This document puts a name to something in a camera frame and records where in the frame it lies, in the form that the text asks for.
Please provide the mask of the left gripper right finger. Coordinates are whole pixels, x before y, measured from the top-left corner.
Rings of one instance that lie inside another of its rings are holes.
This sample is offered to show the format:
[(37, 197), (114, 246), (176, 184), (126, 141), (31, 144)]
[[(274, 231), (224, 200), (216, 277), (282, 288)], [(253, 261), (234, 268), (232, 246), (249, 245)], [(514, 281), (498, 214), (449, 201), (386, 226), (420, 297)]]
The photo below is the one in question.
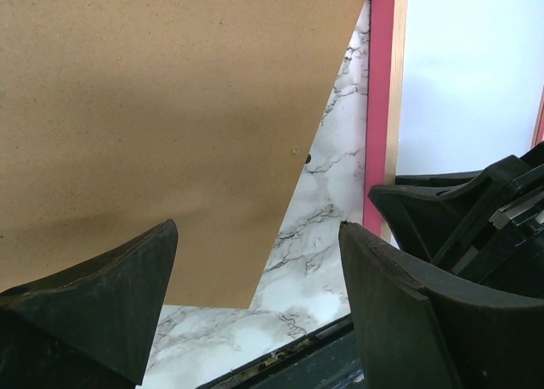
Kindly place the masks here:
[(475, 284), (341, 222), (343, 277), (371, 388), (540, 388), (543, 302)]

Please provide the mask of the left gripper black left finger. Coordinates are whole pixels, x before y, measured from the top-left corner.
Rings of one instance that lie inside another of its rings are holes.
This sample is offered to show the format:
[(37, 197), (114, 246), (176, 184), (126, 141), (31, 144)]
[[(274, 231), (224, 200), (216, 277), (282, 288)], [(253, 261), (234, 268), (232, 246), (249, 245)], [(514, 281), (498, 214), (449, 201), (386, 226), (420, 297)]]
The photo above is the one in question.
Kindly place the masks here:
[(166, 220), (117, 248), (1, 294), (3, 388), (143, 382), (179, 233)]

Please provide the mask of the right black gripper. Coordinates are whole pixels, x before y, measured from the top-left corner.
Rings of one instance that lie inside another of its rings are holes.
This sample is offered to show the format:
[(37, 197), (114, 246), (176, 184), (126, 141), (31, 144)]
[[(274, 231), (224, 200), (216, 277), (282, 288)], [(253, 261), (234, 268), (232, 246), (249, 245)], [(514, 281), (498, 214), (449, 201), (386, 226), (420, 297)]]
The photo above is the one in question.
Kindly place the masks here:
[(394, 184), (369, 198), (402, 251), (479, 285), (543, 296), (542, 144), (482, 172), (398, 175)]

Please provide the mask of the pink wooden picture frame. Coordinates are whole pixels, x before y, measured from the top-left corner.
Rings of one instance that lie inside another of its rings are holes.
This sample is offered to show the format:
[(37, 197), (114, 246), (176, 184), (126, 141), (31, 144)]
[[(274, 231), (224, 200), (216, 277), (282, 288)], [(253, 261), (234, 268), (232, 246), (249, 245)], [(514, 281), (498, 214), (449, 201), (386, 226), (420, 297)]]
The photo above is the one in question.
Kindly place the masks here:
[[(391, 183), (398, 175), (407, 13), (408, 0), (371, 0), (366, 187)], [(543, 128), (540, 106), (541, 100), (530, 147)]]

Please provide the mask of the brown cardboard backing board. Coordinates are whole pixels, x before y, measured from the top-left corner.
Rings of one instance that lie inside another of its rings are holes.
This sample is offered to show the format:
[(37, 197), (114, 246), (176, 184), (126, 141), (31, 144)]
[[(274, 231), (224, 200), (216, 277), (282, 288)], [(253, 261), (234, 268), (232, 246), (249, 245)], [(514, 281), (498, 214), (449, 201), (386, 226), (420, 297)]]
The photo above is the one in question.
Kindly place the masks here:
[(165, 220), (166, 301), (246, 308), (366, 0), (1, 0), (1, 286)]

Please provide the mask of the landscape photo print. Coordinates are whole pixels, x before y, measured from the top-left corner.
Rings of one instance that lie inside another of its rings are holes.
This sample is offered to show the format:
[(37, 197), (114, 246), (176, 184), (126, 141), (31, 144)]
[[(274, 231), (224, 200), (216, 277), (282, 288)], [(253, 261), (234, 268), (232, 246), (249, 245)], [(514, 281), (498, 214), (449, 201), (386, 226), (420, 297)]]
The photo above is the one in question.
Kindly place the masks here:
[(408, 0), (398, 174), (524, 154), (542, 89), (543, 0)]

